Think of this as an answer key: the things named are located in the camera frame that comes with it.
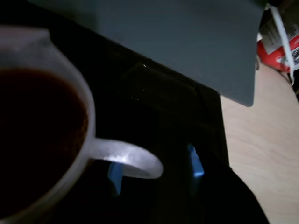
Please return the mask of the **gripper finger with blue tape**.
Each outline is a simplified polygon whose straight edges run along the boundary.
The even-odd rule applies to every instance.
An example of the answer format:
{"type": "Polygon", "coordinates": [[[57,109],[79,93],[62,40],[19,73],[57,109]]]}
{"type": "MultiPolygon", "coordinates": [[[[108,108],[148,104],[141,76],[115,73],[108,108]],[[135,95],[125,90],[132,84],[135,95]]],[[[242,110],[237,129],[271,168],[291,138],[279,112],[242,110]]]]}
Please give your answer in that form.
{"type": "Polygon", "coordinates": [[[110,164],[107,178],[110,182],[110,194],[113,197],[118,197],[121,192],[123,167],[122,164],[113,162],[110,164]]]}
{"type": "Polygon", "coordinates": [[[188,151],[188,188],[189,193],[192,197],[196,196],[200,184],[202,182],[202,178],[205,174],[205,171],[203,169],[203,166],[201,164],[200,158],[196,152],[196,148],[189,143],[187,145],[187,151],[188,151]]]}

